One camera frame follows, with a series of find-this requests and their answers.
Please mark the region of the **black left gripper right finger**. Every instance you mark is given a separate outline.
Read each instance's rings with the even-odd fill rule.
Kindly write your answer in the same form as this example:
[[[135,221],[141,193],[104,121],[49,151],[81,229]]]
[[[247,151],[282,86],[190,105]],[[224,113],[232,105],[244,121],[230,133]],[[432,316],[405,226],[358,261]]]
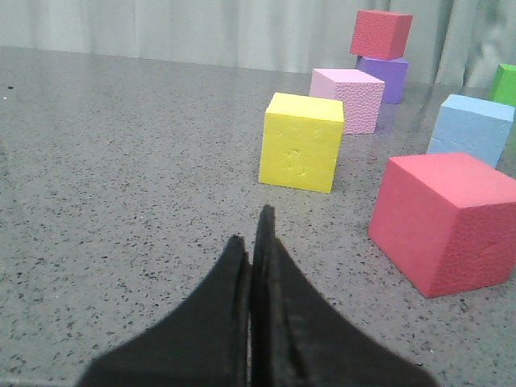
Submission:
[[[354,327],[312,286],[264,206],[252,265],[252,385],[434,386],[434,378]]]

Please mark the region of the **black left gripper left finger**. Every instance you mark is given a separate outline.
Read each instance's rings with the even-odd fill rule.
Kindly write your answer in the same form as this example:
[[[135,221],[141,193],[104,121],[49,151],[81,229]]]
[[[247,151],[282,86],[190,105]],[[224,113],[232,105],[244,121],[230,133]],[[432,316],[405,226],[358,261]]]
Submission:
[[[205,280],[171,314],[98,357],[80,386],[245,386],[251,266],[229,239]]]

